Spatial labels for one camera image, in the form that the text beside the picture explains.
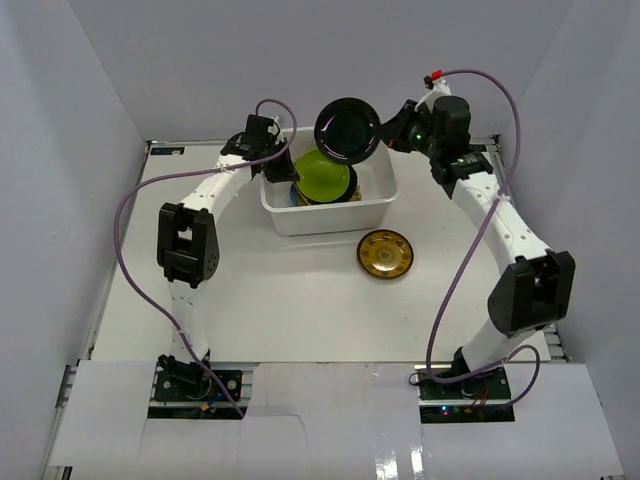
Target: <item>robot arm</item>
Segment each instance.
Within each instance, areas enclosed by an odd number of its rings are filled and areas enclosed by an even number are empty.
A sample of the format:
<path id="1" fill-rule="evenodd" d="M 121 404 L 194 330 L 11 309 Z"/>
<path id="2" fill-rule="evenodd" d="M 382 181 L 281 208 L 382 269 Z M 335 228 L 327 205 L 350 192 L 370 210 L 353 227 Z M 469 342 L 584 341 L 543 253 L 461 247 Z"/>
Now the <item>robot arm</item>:
<path id="1" fill-rule="evenodd" d="M 288 150 L 259 168 L 226 169 L 271 155 L 282 149 L 283 142 L 277 117 L 270 119 L 249 115 L 245 131 L 234 135 L 220 152 L 215 166 L 222 171 L 206 178 L 180 203 L 165 203 L 160 209 L 158 263 L 163 267 L 169 284 L 172 314 L 201 360 L 207 358 L 209 345 L 205 315 L 197 310 L 202 302 L 198 302 L 197 298 L 204 284 L 215 273 L 220 260 L 216 234 L 220 215 L 236 193 L 258 172 L 263 172 L 271 182 L 297 179 Z M 193 360 L 175 329 L 169 359 L 165 358 L 161 364 L 167 366 L 168 370 L 180 372 L 185 371 L 181 366 Z M 177 376 L 198 377 L 191 374 Z"/>
<path id="2" fill-rule="evenodd" d="M 425 78 L 427 94 L 407 100 L 402 110 L 378 128 L 377 135 L 400 152 L 429 157 L 436 182 L 480 229 L 494 201 L 496 211 L 484 241 L 501 273 L 487 308 L 489 319 L 452 364 L 460 375 L 507 357 L 520 343 L 567 312 L 575 262 L 540 240 L 499 192 L 498 179 L 482 153 L 470 146 L 468 103 L 451 95 L 436 72 Z"/>
<path id="3" fill-rule="evenodd" d="M 220 258 L 216 222 L 235 194 L 251 181 L 249 168 L 225 171 L 243 163 L 239 155 L 220 155 L 216 167 L 223 172 L 206 178 L 178 205 L 166 203 L 160 210 L 158 261 L 164 268 L 171 292 L 171 310 L 182 330 L 191 339 L 200 359 L 209 352 L 204 316 L 195 308 L 207 280 Z M 189 363 L 192 359 L 179 333 L 174 329 L 170 355 Z"/>

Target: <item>black bracket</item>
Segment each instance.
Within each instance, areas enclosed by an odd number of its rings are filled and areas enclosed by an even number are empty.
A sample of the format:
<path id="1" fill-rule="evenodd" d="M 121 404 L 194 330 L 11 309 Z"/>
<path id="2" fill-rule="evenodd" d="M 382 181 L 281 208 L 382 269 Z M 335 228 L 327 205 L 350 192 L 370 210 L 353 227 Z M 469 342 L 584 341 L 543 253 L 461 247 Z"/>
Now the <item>black bracket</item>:
<path id="1" fill-rule="evenodd" d="M 508 338 L 544 328 L 567 314 L 576 263 L 569 252 L 517 258 L 489 295 L 489 317 Z"/>
<path id="2" fill-rule="evenodd" d="M 469 145 L 471 113 L 461 97 L 437 98 L 433 110 L 407 100 L 402 109 L 376 129 L 376 135 L 391 149 L 418 151 L 429 157 L 431 174 L 451 198 L 458 180 L 480 172 L 493 173 L 491 163 Z"/>
<path id="3" fill-rule="evenodd" d="M 203 359 L 208 366 L 208 357 Z M 173 356 L 160 355 L 156 388 L 153 399 L 158 402 L 188 402 L 194 400 L 208 401 L 220 392 L 217 383 L 195 362 L 183 363 Z M 213 373 L 226 386 L 227 391 L 235 401 L 242 396 L 242 370 L 213 370 Z"/>
<path id="4" fill-rule="evenodd" d="M 180 232 L 191 229 L 191 238 Z M 218 268 L 220 249 L 213 215 L 165 203 L 158 219 L 158 264 L 170 282 L 180 280 L 196 288 Z"/>
<path id="5" fill-rule="evenodd" d="M 249 115 L 244 132 L 232 136 L 220 151 L 221 155 L 238 155 L 244 160 L 258 160 L 277 153 L 284 146 L 276 144 L 277 135 L 271 132 L 276 123 L 267 117 Z M 285 150 L 278 158 L 251 167 L 253 176 L 264 172 L 264 176 L 270 183 L 295 182 L 300 180 L 298 172 L 293 167 L 289 149 Z"/>

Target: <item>green lid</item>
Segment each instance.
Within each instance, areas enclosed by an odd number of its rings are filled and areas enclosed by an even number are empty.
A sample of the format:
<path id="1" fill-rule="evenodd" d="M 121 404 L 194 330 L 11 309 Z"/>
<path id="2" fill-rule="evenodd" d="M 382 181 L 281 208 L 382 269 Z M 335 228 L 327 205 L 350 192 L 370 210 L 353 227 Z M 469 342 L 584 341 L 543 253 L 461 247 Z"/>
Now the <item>green lid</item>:
<path id="1" fill-rule="evenodd" d="M 314 202 L 333 202 L 349 187 L 349 167 L 332 162 L 319 150 L 305 153 L 295 167 L 300 175 L 296 187 Z"/>

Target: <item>white plastic bin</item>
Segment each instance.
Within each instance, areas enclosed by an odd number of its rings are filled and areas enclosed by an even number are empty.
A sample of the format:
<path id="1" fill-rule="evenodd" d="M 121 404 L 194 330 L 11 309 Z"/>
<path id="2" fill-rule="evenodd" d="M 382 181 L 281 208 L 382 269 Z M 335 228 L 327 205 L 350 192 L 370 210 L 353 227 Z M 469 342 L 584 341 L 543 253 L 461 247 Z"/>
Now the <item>white plastic bin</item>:
<path id="1" fill-rule="evenodd" d="M 291 158 L 298 158 L 316 148 L 313 127 L 298 130 L 291 145 Z M 389 151 L 380 144 L 371 157 L 354 165 L 362 200 L 328 205 L 294 207 L 291 205 L 291 183 L 269 183 L 262 177 L 260 197 L 271 214 L 280 235 L 310 235 L 314 233 L 369 230 L 382 222 L 389 205 L 398 198 L 396 177 Z"/>

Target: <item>white wall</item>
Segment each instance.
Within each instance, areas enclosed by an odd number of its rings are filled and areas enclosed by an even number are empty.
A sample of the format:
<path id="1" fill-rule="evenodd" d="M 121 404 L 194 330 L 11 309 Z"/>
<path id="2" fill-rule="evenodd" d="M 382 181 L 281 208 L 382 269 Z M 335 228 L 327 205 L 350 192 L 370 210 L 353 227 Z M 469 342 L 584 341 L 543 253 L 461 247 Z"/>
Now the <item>white wall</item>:
<path id="1" fill-rule="evenodd" d="M 586 362 L 626 478 L 640 479 L 640 4 L 575 2 L 520 109 L 519 209 L 577 270 L 567 352 Z M 513 151 L 512 125 L 505 157 Z"/>
<path id="2" fill-rule="evenodd" d="M 484 68 L 524 92 L 571 0 L 70 0 L 145 139 L 223 138 L 265 96 L 302 125 L 358 96 L 380 116 L 438 68 Z M 486 81 L 452 79 L 476 133 L 508 105 Z"/>
<path id="3" fill-rule="evenodd" d="M 143 148 L 67 1 L 0 1 L 2 479 L 39 475 Z"/>

